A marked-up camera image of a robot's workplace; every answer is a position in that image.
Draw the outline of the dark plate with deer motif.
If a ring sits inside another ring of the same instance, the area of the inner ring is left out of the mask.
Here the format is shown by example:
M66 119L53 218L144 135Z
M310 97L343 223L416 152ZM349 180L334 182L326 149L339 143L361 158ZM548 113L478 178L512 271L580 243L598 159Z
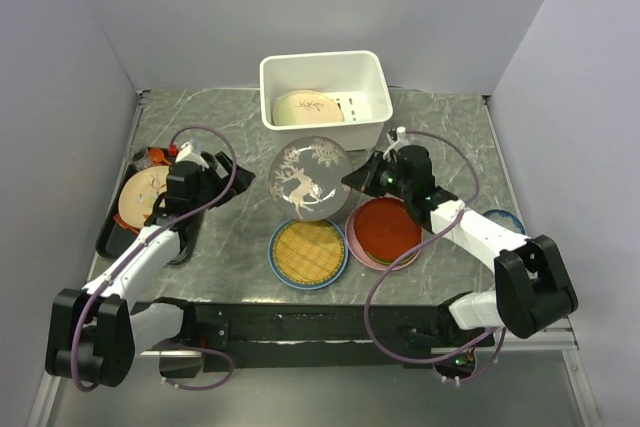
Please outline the dark plate with deer motif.
M321 136L300 138L275 156L268 176L269 194L294 220L324 220L346 204L351 189L342 179L352 171L348 153L335 141Z

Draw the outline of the cream plate with branch motif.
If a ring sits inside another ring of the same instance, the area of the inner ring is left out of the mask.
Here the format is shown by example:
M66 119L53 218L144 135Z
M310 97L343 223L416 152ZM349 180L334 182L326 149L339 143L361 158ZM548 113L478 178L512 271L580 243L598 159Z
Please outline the cream plate with branch motif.
M297 90L276 100L272 108L272 122L276 126L299 126L337 123L344 114L337 102L312 90Z

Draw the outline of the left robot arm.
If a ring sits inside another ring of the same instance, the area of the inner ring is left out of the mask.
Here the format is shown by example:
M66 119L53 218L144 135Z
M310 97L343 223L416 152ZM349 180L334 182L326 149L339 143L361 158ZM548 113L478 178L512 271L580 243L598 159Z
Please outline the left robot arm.
M188 244L192 222L244 193L255 179L223 152L180 154L162 174L142 175L152 204L137 238L100 276L81 289L60 291L53 301L45 370L71 379L82 392L118 386L135 356L158 344L203 351L193 303L158 298L140 312L133 307Z

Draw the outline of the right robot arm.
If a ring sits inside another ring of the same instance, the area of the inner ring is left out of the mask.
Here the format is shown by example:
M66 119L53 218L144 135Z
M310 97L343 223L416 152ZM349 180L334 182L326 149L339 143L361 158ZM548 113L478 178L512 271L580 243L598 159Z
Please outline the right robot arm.
M577 310L578 297L556 242L513 232L439 186L426 148L376 151L341 182L370 197L399 199L414 222L493 273L493 291L447 302L448 314L437 322L445 343L460 345L476 328L504 327L526 339Z

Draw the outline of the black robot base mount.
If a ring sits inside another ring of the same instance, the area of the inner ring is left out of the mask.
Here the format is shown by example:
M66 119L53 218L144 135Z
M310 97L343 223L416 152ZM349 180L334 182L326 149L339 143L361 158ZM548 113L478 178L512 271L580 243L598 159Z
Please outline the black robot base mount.
M166 346L228 354L240 369L389 365L378 349L430 358L480 340L481 328L460 329L443 306L192 303L188 327Z

